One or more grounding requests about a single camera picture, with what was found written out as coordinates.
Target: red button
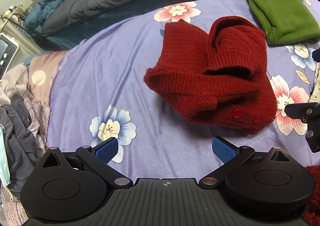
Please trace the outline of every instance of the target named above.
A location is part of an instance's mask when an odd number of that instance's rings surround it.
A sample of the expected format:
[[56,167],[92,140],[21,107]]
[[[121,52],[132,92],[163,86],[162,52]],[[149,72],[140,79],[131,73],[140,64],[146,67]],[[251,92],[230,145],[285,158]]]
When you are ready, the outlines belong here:
[[257,116],[255,116],[253,122],[254,122],[254,123],[260,123],[260,119],[261,119],[261,115],[258,114]]
[[232,113],[234,118],[240,118],[242,116],[243,110],[242,109],[235,109]]

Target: red knit sweater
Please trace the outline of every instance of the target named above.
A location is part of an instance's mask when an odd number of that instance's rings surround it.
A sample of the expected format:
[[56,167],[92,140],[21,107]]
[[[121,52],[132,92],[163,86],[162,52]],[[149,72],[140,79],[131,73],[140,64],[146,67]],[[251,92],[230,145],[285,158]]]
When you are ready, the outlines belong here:
[[276,114],[266,71],[264,33],[232,16],[216,20],[209,35],[184,21],[167,23],[161,56],[144,81],[190,122],[255,134]]

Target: blue flower print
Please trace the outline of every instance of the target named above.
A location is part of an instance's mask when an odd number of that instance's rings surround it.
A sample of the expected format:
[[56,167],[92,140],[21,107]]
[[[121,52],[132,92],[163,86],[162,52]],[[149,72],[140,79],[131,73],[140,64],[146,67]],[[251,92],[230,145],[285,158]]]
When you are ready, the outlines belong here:
[[316,70],[316,64],[312,59],[312,52],[315,50],[309,43],[297,43],[285,46],[291,53],[291,61],[303,69],[308,66],[312,71]]
[[121,163],[123,159],[123,147],[131,144],[136,137],[136,125],[129,122],[131,117],[125,110],[117,111],[116,107],[108,106],[103,117],[94,117],[91,121],[89,130],[93,140],[91,147],[95,147],[101,142],[115,137],[118,140],[118,153],[112,159],[113,162]]

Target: black gripper base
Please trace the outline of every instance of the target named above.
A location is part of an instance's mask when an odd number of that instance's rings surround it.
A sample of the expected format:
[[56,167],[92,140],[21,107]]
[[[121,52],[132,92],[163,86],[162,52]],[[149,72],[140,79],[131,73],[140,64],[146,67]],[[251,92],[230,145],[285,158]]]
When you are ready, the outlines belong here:
[[231,209],[217,190],[203,190],[194,179],[139,179],[129,189],[115,190],[94,214],[75,222],[43,223],[31,219],[24,226],[308,226],[297,219],[261,223]]

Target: white polka dot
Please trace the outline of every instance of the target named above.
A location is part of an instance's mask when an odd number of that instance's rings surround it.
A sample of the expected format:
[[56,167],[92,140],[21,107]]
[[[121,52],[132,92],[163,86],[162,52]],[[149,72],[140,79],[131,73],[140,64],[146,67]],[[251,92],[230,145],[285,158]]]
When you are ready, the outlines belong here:
[[34,85],[42,85],[45,81],[46,75],[42,70],[35,71],[31,77],[31,80]]

